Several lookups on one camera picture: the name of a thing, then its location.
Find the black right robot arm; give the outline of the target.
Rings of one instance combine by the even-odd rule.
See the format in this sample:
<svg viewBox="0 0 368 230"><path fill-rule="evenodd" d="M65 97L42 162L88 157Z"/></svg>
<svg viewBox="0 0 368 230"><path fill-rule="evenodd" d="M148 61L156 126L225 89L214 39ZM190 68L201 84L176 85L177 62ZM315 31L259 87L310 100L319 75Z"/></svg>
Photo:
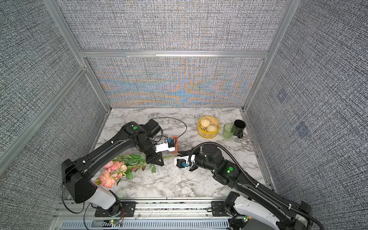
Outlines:
<svg viewBox="0 0 368 230"><path fill-rule="evenodd" d="M251 177L235 157L222 145L214 142L201 143L188 151L178 153L177 167L198 168L211 171L213 178L233 189L223 208L236 219L248 216L274 230L310 230L316 224L324 229L311 214L311 207L282 197Z"/></svg>

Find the pink artificial rose stem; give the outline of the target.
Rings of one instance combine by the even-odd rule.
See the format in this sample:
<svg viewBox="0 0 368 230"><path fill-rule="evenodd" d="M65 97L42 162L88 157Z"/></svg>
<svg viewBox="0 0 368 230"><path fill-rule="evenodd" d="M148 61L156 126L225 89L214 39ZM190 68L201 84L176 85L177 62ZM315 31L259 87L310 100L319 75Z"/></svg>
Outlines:
<svg viewBox="0 0 368 230"><path fill-rule="evenodd" d="M149 168L152 173L156 172L156 166L148 164L145 157L138 154L123 154L114 158L102 168L100 176L93 179L97 185L111 189L119 184L122 179L132 180L138 170L144 171Z"/></svg>

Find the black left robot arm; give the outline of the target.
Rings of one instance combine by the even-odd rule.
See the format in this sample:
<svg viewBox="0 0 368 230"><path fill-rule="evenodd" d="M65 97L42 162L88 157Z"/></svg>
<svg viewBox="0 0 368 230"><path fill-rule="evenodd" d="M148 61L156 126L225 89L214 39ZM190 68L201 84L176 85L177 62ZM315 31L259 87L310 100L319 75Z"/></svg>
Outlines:
<svg viewBox="0 0 368 230"><path fill-rule="evenodd" d="M117 196L92 181L95 174L111 160L133 147L146 156L146 162L163 165L163 157L156 151L154 136L161 131L160 125L153 119L146 124L136 122L125 124L109 141L92 152L78 158L67 159L61 164L62 184L77 204L89 202L108 210L119 205Z"/></svg>

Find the pink tape dispenser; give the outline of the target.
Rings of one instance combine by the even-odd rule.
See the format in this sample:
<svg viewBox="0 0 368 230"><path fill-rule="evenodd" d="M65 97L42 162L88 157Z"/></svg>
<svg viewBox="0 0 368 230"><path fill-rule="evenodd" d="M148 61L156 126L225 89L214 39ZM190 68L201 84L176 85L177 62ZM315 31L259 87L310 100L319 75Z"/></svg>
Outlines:
<svg viewBox="0 0 368 230"><path fill-rule="evenodd" d="M178 145L179 145L179 136L173 136L172 137L172 140L174 141L175 148L177 149L178 148Z"/></svg>

